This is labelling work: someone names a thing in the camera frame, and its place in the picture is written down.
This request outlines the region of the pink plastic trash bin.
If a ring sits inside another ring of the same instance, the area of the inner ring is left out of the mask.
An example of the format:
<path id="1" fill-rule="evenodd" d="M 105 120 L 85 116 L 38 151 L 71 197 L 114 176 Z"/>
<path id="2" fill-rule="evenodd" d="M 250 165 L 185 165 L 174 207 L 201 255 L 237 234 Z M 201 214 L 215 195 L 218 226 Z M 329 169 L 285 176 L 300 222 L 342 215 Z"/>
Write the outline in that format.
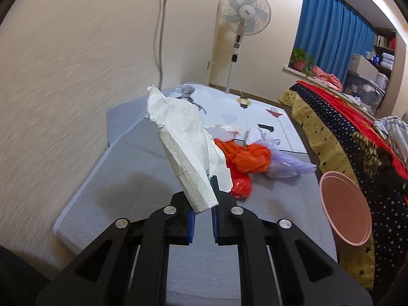
<path id="1" fill-rule="evenodd" d="M 320 197 L 338 251 L 368 241 L 371 212 L 360 188 L 349 177 L 337 171 L 325 172 L 320 179 Z"/>

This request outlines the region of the lavender foam sheet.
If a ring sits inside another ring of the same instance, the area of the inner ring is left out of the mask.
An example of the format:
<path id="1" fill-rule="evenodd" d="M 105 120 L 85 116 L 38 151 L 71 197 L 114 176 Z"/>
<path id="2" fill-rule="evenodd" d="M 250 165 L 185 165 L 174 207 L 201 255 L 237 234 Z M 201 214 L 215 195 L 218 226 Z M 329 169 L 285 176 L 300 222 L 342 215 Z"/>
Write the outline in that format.
<path id="1" fill-rule="evenodd" d="M 246 136 L 246 144 L 260 144 L 271 153 L 271 163 L 265 174 L 271 178 L 290 178 L 297 175 L 311 174 L 316 170 L 316 165 L 303 162 L 286 152 L 279 150 L 279 140 L 267 129 L 251 128 Z"/>

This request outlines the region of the orange plastic bag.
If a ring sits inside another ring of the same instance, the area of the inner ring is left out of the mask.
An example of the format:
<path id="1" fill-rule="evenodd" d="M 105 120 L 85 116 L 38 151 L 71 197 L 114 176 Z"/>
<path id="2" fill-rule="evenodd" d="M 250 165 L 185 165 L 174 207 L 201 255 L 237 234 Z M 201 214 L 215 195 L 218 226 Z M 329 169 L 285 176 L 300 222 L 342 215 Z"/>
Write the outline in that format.
<path id="1" fill-rule="evenodd" d="M 250 174 L 264 173 L 272 162 L 272 153 L 261 144 L 241 146 L 234 141 L 214 140 L 223 151 L 230 170 L 232 189 L 229 192 L 237 199 L 246 199 L 252 193 Z"/>

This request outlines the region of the white paper bag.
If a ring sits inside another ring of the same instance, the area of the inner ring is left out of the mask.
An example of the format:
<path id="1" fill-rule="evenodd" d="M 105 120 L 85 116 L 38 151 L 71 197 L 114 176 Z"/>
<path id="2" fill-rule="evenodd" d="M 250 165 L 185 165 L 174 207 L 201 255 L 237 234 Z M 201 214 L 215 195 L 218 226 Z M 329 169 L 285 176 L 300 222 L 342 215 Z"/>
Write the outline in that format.
<path id="1" fill-rule="evenodd" d="M 147 115 L 158 127 L 158 136 L 173 172 L 195 213 L 219 204 L 210 184 L 230 192 L 230 169 L 222 150 L 204 129 L 198 108 L 183 99 L 166 97 L 154 86 L 147 88 Z"/>

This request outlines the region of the navy star bed sheet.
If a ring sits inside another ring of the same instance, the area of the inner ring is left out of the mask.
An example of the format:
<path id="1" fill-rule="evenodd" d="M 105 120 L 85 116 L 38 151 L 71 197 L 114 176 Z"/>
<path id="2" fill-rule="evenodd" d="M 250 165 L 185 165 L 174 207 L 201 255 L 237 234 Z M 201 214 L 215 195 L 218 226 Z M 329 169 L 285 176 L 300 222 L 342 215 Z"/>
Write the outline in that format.
<path id="1" fill-rule="evenodd" d="M 386 150 L 313 91 L 296 83 L 279 100 L 301 125 L 320 171 L 345 174 L 366 198 L 371 236 L 361 247 L 341 252 L 340 264 L 373 296 L 381 297 L 407 263 L 407 179 L 397 174 Z"/>

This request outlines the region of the red floral blanket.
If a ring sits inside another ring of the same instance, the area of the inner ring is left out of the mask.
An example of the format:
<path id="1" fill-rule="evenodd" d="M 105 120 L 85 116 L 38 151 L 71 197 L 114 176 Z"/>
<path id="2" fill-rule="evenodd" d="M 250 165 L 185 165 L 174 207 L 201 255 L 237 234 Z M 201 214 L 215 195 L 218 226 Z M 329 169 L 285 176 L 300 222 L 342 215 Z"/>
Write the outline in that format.
<path id="1" fill-rule="evenodd" d="M 361 112 L 347 105 L 347 103 L 338 95 L 332 94 L 324 88 L 309 84 L 305 81 L 297 80 L 296 83 L 320 96 L 335 108 L 338 113 L 343 115 L 361 134 L 370 139 L 377 147 L 386 150 L 393 158 L 393 166 L 396 169 L 397 174 L 400 177 L 407 179 L 407 169 L 386 141 L 374 131 L 372 121 L 367 119 Z"/>

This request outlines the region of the white printed cloth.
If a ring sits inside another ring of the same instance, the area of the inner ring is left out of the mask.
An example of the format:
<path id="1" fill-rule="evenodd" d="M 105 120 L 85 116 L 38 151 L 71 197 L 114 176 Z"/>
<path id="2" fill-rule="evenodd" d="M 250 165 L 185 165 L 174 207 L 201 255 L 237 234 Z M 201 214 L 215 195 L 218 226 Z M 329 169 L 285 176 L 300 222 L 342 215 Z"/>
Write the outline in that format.
<path id="1" fill-rule="evenodd" d="M 237 140 L 246 141 L 251 128 L 272 128 L 272 135 L 280 141 L 279 150 L 306 153 L 304 143 L 282 108 L 251 99 L 242 104 L 239 97 L 198 84 L 183 84 L 170 90 L 166 97 L 183 99 L 198 108 L 204 129 L 224 126 L 236 133 Z"/>

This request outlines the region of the striped grey duvet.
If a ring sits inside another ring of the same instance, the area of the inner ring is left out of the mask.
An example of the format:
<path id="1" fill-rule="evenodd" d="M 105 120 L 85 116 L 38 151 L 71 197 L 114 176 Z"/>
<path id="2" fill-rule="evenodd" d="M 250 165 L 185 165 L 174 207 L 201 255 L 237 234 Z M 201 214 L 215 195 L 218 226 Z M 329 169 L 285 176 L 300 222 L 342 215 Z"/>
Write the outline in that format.
<path id="1" fill-rule="evenodd" d="M 373 127 L 401 162 L 407 165 L 407 123 L 397 116 L 388 116 L 375 120 Z"/>

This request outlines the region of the pink folded clothes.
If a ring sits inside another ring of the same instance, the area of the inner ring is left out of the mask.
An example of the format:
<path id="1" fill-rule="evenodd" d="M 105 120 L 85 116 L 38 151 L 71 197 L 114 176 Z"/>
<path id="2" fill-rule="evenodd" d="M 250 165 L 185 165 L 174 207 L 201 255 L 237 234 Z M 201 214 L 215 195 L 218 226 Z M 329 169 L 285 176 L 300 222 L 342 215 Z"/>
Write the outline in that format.
<path id="1" fill-rule="evenodd" d="M 312 73 L 314 78 L 324 82 L 330 88 L 341 92 L 342 91 L 342 82 L 334 75 L 324 72 L 319 66 L 313 66 Z"/>

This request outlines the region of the potted green plant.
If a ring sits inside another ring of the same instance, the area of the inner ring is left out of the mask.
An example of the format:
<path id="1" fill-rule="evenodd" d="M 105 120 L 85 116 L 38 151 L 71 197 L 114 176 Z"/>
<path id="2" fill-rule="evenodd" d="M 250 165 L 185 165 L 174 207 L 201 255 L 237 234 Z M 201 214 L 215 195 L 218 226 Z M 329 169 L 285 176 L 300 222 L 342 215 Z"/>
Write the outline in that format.
<path id="1" fill-rule="evenodd" d="M 303 48 L 294 48 L 290 57 L 289 66 L 306 76 L 312 74 L 314 57 L 309 55 Z"/>

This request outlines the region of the grey storage box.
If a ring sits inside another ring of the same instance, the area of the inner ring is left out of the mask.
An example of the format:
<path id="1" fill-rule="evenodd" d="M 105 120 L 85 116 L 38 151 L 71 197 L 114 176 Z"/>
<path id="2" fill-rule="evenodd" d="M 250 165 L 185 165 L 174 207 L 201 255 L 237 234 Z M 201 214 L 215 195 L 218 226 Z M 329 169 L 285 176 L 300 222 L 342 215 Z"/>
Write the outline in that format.
<path id="1" fill-rule="evenodd" d="M 374 67 L 363 55 L 353 53 L 349 62 L 349 72 L 358 75 L 361 78 L 376 81 L 378 69 Z"/>

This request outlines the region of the wooden bookshelf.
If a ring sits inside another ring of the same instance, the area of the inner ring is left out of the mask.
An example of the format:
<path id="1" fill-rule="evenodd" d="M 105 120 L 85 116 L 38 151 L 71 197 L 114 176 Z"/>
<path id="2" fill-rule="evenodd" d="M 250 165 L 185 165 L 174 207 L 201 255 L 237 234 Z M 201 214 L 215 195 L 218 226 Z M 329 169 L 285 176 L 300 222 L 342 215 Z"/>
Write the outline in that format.
<path id="1" fill-rule="evenodd" d="M 391 77 L 396 49 L 396 30 L 375 28 L 372 64 L 388 79 Z"/>

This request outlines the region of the blue window curtain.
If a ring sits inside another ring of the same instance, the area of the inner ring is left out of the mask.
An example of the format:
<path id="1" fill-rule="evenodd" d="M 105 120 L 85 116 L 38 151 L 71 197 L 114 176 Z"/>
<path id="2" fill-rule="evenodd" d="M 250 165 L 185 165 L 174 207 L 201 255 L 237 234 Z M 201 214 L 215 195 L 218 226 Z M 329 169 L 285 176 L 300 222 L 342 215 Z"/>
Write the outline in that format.
<path id="1" fill-rule="evenodd" d="M 351 55 L 372 50 L 374 37 L 373 26 L 344 0 L 303 0 L 294 47 L 344 82 Z"/>

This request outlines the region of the white standing fan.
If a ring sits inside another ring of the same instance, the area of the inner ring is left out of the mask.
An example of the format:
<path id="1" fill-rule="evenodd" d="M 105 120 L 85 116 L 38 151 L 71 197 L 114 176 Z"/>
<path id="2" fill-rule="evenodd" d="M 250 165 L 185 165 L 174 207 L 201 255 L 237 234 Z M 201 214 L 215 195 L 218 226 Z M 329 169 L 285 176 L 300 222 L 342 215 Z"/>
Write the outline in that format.
<path id="1" fill-rule="evenodd" d="M 225 86 L 225 92 L 229 93 L 244 37 L 265 30 L 270 23 L 272 11 L 267 0 L 220 0 L 217 12 L 221 22 L 235 34 Z"/>

